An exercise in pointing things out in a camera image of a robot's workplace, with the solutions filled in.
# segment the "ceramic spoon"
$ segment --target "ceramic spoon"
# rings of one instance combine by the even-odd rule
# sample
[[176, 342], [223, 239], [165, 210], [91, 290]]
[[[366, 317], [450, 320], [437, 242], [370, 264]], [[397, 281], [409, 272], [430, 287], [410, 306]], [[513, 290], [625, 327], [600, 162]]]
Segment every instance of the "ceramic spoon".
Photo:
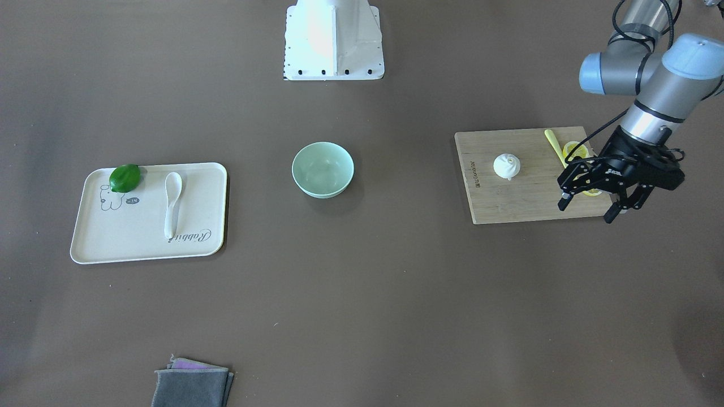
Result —
[[166, 197], [168, 198], [168, 207], [166, 207], [166, 222], [164, 223], [164, 234], [166, 239], [173, 238], [176, 234], [176, 224], [174, 223], [174, 209], [176, 202], [181, 196], [182, 181], [178, 172], [170, 172], [166, 176]]

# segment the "green bowl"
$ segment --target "green bowl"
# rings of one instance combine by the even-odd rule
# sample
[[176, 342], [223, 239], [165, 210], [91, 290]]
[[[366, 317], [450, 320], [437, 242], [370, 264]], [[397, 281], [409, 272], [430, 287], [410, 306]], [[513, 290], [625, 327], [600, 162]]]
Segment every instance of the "green bowl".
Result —
[[299, 150], [292, 161], [297, 186], [314, 198], [331, 198], [345, 190], [355, 173], [347, 150], [328, 141], [312, 143]]

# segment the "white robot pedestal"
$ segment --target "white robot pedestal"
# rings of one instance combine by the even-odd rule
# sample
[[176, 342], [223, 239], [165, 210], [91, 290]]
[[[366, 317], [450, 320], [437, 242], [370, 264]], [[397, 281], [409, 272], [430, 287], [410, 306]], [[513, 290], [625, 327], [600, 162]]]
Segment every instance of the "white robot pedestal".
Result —
[[384, 75], [379, 10], [367, 0], [298, 0], [287, 9], [286, 80]]

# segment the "folded towel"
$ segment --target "folded towel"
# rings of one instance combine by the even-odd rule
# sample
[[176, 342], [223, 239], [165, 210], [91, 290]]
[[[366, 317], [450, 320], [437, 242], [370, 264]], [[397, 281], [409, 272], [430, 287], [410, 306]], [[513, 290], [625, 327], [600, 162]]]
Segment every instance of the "folded towel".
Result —
[[159, 376], [151, 407], [225, 407], [234, 374], [212, 364], [171, 357]]

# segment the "bamboo cutting board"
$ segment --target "bamboo cutting board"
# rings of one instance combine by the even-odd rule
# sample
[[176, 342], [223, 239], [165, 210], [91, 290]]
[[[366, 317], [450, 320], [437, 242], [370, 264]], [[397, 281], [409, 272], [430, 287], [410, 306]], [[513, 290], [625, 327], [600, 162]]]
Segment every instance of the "bamboo cutting board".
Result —
[[[582, 127], [547, 127], [561, 148], [586, 137]], [[546, 129], [494, 130], [455, 134], [460, 169], [475, 225], [531, 220], [602, 216], [611, 206], [607, 193], [576, 196], [565, 211], [558, 210], [563, 170], [545, 138]], [[498, 177], [493, 161], [500, 154], [521, 160], [521, 171], [512, 180]]]

